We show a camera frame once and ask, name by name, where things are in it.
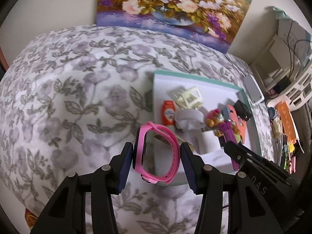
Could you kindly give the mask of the colourful doll figurine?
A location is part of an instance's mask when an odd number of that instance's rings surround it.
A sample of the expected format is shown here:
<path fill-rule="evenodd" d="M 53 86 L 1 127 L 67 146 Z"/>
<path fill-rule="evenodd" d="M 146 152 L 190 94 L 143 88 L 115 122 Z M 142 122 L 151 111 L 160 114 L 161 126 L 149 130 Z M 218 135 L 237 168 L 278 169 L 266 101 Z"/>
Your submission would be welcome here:
<path fill-rule="evenodd" d="M 208 129 L 214 131 L 218 138 L 223 137 L 225 142 L 238 144 L 241 141 L 239 130 L 231 119 L 225 119 L 219 109 L 211 110 L 205 119 Z"/>

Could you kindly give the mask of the black power adapter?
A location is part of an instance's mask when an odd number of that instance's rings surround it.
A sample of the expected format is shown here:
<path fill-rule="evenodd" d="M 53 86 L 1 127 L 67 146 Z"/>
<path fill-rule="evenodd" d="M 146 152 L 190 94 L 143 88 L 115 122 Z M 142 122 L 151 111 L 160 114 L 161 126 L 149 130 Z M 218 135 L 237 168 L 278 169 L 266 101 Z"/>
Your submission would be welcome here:
<path fill-rule="evenodd" d="M 249 107 L 245 103 L 243 103 L 242 101 L 238 100 L 234 104 L 234 109 L 235 109 L 236 114 L 238 115 L 238 117 L 240 117 L 244 121 L 249 121 L 251 119 L 252 112 L 249 109 Z"/>

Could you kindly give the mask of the pink smartwatch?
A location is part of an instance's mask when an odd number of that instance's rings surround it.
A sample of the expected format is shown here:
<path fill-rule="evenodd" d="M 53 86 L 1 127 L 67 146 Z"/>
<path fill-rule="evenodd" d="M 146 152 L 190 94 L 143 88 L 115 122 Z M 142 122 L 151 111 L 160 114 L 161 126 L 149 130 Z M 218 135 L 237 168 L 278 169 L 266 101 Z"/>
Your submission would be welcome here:
<path fill-rule="evenodd" d="M 153 134 L 152 174 L 144 167 L 145 154 L 148 152 L 148 135 Z M 151 184 L 162 186 L 184 185 L 179 180 L 180 144 L 175 133 L 167 126 L 148 121 L 137 129 L 133 151 L 133 169 L 141 178 Z"/>

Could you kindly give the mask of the cream plastic hair clip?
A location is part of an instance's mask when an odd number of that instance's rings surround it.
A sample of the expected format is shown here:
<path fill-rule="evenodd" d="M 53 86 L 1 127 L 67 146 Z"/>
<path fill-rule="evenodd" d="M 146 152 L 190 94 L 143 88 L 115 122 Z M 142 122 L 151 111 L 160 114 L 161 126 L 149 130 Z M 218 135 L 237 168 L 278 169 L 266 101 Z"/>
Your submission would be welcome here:
<path fill-rule="evenodd" d="M 179 95 L 176 104 L 183 109 L 198 109 L 203 106 L 203 98 L 197 87 L 191 87 Z"/>

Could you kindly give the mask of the orange white glue tube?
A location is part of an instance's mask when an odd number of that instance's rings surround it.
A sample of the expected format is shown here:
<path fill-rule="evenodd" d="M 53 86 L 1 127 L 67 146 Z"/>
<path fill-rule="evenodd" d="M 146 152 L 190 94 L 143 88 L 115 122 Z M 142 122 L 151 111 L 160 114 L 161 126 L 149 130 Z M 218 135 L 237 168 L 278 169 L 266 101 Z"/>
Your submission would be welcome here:
<path fill-rule="evenodd" d="M 171 100 L 165 100 L 162 105 L 162 124 L 164 126 L 173 126 L 175 124 L 175 104 Z"/>

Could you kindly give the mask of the white charger cube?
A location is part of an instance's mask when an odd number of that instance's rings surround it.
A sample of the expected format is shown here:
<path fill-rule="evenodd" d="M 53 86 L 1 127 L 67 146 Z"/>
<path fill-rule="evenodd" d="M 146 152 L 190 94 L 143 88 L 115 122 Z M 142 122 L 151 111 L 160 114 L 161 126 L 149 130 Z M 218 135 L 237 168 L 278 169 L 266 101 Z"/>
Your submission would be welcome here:
<path fill-rule="evenodd" d="M 167 95 L 171 100 L 176 101 L 182 93 L 184 93 L 187 89 L 183 86 L 178 86 L 166 91 Z"/>

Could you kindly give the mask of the red gold packet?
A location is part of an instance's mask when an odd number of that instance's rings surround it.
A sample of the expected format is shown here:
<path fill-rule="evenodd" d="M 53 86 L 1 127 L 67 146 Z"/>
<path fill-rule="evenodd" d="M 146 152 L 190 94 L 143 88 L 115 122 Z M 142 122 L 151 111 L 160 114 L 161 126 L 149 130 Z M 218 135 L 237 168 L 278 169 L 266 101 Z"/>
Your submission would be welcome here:
<path fill-rule="evenodd" d="M 38 217 L 33 214 L 30 210 L 25 209 L 25 221 L 27 223 L 27 226 L 30 228 L 30 230 L 34 227 Z"/>

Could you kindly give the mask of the orange star-patterned box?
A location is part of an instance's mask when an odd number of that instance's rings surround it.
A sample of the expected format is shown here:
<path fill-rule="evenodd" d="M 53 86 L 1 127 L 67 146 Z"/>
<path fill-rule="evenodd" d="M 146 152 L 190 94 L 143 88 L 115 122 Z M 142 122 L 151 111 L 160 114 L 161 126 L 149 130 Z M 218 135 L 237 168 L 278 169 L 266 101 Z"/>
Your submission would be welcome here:
<path fill-rule="evenodd" d="M 290 113 L 287 103 L 282 101 L 275 106 L 275 109 L 280 114 L 284 133 L 288 136 L 288 143 L 298 143 L 301 151 L 304 152 L 300 144 L 299 134 L 294 119 Z"/>

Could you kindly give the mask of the white power bank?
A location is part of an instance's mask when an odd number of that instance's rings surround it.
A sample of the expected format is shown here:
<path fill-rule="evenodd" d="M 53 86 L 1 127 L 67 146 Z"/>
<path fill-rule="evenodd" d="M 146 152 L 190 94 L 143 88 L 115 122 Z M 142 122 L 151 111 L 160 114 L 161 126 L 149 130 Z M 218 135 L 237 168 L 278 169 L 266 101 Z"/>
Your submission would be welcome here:
<path fill-rule="evenodd" d="M 253 104 L 260 104 L 264 101 L 264 95 L 253 75 L 246 75 L 243 79 L 243 84 Z"/>

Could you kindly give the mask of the teal-rimmed white tray box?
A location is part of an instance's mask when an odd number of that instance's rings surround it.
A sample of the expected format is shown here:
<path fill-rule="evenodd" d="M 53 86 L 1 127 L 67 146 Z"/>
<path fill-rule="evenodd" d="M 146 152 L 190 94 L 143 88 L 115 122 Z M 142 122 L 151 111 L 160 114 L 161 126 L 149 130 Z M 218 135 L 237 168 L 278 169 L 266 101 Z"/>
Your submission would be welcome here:
<path fill-rule="evenodd" d="M 223 173 L 238 170 L 224 152 L 227 136 L 216 136 L 222 121 L 237 127 L 239 142 L 258 155 L 261 145 L 254 118 L 244 121 L 235 111 L 236 103 L 249 104 L 245 91 L 237 86 L 197 75 L 158 70 L 153 79 L 154 122 L 172 120 L 169 128 L 179 142 L 187 142 L 204 163 Z"/>

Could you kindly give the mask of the floral patterned tablecloth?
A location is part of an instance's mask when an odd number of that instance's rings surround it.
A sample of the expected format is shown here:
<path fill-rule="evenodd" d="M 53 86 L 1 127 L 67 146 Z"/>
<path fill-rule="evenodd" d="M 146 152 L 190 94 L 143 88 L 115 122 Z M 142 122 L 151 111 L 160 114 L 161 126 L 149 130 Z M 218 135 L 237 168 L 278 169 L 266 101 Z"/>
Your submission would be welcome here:
<path fill-rule="evenodd" d="M 35 37 L 1 79 L 1 181 L 39 217 L 63 179 L 94 172 L 154 122 L 155 71 L 243 88 L 245 61 L 183 37 L 83 25 Z"/>

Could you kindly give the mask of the flower painting canvas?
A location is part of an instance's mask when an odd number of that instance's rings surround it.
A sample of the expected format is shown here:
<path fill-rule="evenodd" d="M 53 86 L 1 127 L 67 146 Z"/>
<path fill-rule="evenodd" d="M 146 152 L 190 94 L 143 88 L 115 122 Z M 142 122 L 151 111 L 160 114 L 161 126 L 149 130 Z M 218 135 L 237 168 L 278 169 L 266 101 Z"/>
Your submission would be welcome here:
<path fill-rule="evenodd" d="M 226 53 L 252 0 L 98 0 L 96 24 L 183 37 Z"/>

